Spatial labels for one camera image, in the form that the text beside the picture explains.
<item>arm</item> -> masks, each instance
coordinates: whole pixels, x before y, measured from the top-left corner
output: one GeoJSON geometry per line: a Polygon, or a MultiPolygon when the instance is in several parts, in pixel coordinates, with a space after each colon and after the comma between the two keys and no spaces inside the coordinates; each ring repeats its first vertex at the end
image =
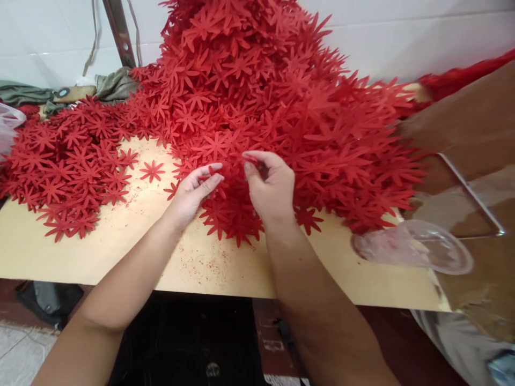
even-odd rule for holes
{"type": "Polygon", "coordinates": [[[398,385],[370,326],[322,265],[293,212],[293,171],[277,155],[250,151],[252,203],[263,220],[277,297],[300,355],[318,386],[398,385]]]}
{"type": "MultiPolygon", "coordinates": [[[[219,170],[222,164],[212,164],[219,170]]],[[[138,243],[93,289],[41,366],[33,385],[105,385],[124,330],[156,287],[182,231],[201,201],[223,180],[208,166],[180,184],[170,206],[138,243]]]]}

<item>gray fabric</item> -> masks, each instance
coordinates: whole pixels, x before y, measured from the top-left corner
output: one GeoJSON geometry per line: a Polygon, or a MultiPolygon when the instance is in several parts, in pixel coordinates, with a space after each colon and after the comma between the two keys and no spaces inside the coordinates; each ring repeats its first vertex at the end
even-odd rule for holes
{"type": "Polygon", "coordinates": [[[21,105],[42,105],[54,99],[54,92],[49,88],[39,88],[23,83],[0,80],[0,99],[4,104],[19,107],[21,105]]]}
{"type": "Polygon", "coordinates": [[[496,386],[487,362],[515,345],[482,334],[463,314],[411,310],[447,362],[470,386],[496,386]]]}
{"type": "Polygon", "coordinates": [[[53,103],[51,101],[48,101],[45,105],[44,112],[49,117],[50,115],[57,114],[60,110],[63,108],[66,108],[68,105],[66,103],[53,103]]]}
{"type": "Polygon", "coordinates": [[[108,76],[97,75],[97,99],[101,101],[125,100],[135,93],[138,82],[129,76],[130,68],[122,67],[108,76]]]}

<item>pile of red felt flowers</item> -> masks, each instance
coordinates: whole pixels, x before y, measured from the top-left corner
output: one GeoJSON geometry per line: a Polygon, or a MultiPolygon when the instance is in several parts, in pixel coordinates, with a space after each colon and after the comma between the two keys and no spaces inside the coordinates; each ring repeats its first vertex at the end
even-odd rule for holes
{"type": "Polygon", "coordinates": [[[224,163],[220,194],[203,204],[202,217],[209,233],[236,237],[238,245],[262,230],[240,162],[245,150],[275,152],[296,172],[294,206],[308,233],[319,229],[312,207],[346,218],[354,232],[388,225],[385,212],[409,207],[424,172],[410,158],[413,150],[392,136],[396,109],[409,105],[406,94],[394,81],[368,85],[342,70],[343,56],[322,46],[327,20],[319,24],[295,1],[164,4],[170,15],[163,55],[133,71],[141,89],[124,104],[89,100],[47,123],[27,123],[0,189],[27,203],[44,195],[34,200],[49,206],[54,224],[78,217],[79,230],[90,229],[98,206],[124,192],[128,155],[117,146],[138,136],[170,145],[178,159],[170,198],[196,167],[224,163]],[[36,142],[28,144],[28,137],[36,142]],[[56,171],[47,175],[50,161],[56,171]],[[43,185],[28,180],[29,168],[45,170],[43,185]]]}

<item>plastic cup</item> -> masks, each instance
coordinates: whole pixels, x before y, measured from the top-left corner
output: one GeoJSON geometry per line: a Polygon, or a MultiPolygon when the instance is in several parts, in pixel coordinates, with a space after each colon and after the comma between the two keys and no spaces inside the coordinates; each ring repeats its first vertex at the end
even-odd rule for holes
{"type": "Polygon", "coordinates": [[[354,235],[352,246],[365,260],[430,268],[461,275],[474,267],[472,255],[445,229],[422,220],[407,220],[395,228],[354,235]]]}

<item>wooden table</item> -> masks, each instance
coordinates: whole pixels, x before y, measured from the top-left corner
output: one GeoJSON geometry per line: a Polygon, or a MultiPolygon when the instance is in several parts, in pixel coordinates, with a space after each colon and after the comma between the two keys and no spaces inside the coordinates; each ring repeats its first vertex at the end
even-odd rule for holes
{"type": "MultiPolygon", "coordinates": [[[[139,152],[136,170],[130,170],[127,204],[103,206],[97,228],[83,240],[63,237],[54,243],[44,237],[50,230],[26,205],[7,202],[0,210],[0,277],[59,283],[97,284],[161,216],[175,181],[172,158],[156,141],[124,142],[122,149],[139,152]],[[143,162],[164,162],[162,181],[140,180],[143,162]]],[[[310,242],[325,267],[357,305],[450,311],[432,271],[370,263],[350,246],[350,231],[341,219],[319,213],[322,232],[310,242]]],[[[157,289],[218,295],[274,298],[270,261],[264,237],[253,246],[236,247],[232,240],[218,241],[196,219],[185,231],[159,281],[157,289]]]]}

